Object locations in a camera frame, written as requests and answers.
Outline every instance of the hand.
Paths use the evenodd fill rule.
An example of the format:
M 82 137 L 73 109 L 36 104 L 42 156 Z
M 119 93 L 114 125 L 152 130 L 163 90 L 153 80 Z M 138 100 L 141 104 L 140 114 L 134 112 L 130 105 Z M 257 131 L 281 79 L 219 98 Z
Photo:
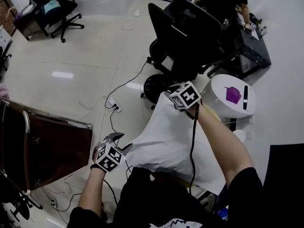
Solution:
M 200 108 L 203 107 L 203 105 L 201 104 L 201 100 L 199 100 L 197 103 L 200 105 L 199 106 Z M 196 109 L 196 103 L 189 109 L 186 109 L 186 111 L 189 112 L 193 117 L 195 117 L 195 109 Z
M 250 33 L 252 32 L 252 28 L 251 28 L 250 24 L 245 24 L 244 28 L 245 28 L 245 31 L 248 31 Z
M 94 153 L 94 155 L 93 155 L 93 162 L 94 162 L 94 164 L 96 163 L 96 160 L 97 160 L 97 153 L 98 153 L 98 146 L 100 145 L 100 141 L 98 141 L 98 143 L 95 145 L 95 148 L 94 148 L 94 150 L 93 150 L 93 153 Z

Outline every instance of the tiled floor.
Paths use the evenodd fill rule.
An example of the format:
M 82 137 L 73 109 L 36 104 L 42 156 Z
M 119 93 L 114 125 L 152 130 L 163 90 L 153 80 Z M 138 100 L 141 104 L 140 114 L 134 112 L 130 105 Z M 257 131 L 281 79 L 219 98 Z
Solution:
M 161 8 L 168 4 L 160 0 L 135 0 L 125 16 L 83 16 L 78 22 L 84 24 L 85 29 L 66 31 L 65 43 L 61 43 L 60 36 L 55 39 L 36 37 L 26 41 L 17 31 L 10 48 L 13 56 L 9 60 L 9 69 L 2 74 L 2 82 L 7 85 L 10 98 L 72 119 L 84 116 L 82 121 L 94 126 L 93 148 L 96 142 L 113 132 L 110 112 L 103 114 L 104 100 L 96 104 L 90 112 L 81 106 L 79 101 L 92 107 L 100 97 L 108 95 L 141 70 L 149 55 L 149 45 L 156 38 L 148 13 L 149 2 Z M 137 19 L 133 16 L 136 9 L 140 10 Z M 127 29 L 133 23 L 136 23 L 134 30 L 121 29 L 122 25 Z M 114 129 L 125 134 L 119 142 L 121 146 L 137 137 L 151 117 L 152 104 L 148 100 L 140 99 L 140 93 L 146 78 L 156 73 L 159 71 L 146 64 L 138 78 L 112 94 L 122 107 L 122 111 L 114 113 L 112 117 Z M 195 84 L 199 89 L 203 89 L 207 82 L 207 77 L 199 76 Z M 65 180 L 73 194 L 81 193 L 90 164 Z M 67 192 L 63 179 L 44 187 L 48 195 L 56 198 L 60 210 L 68 207 L 72 197 Z M 126 166 L 116 168 L 108 173 L 105 179 L 119 199 L 126 182 Z M 18 215 L 22 228 L 65 227 L 62 218 L 68 222 L 70 212 L 79 200 L 79 195 L 75 196 L 70 209 L 61 213 L 61 218 L 41 189 L 34 191 L 32 196 L 43 206 L 43 210 L 32 208 L 29 220 Z M 106 184 L 103 188 L 103 202 L 111 219 L 115 203 Z M 6 205 L 7 210 L 11 208 L 14 210 L 12 205 Z

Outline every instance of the power strip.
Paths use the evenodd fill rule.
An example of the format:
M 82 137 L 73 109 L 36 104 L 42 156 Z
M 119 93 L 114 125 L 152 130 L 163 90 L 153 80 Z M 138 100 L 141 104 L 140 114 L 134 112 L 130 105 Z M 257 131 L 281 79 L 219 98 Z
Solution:
M 118 107 L 118 109 L 116 109 L 116 112 L 117 112 L 117 113 L 119 113 L 119 112 L 122 111 L 122 108 L 120 107 L 120 105 L 119 105 L 112 97 L 109 97 L 109 98 L 108 98 L 107 103 L 108 103 L 111 107 L 113 107 L 113 106 L 116 104 L 115 108 Z

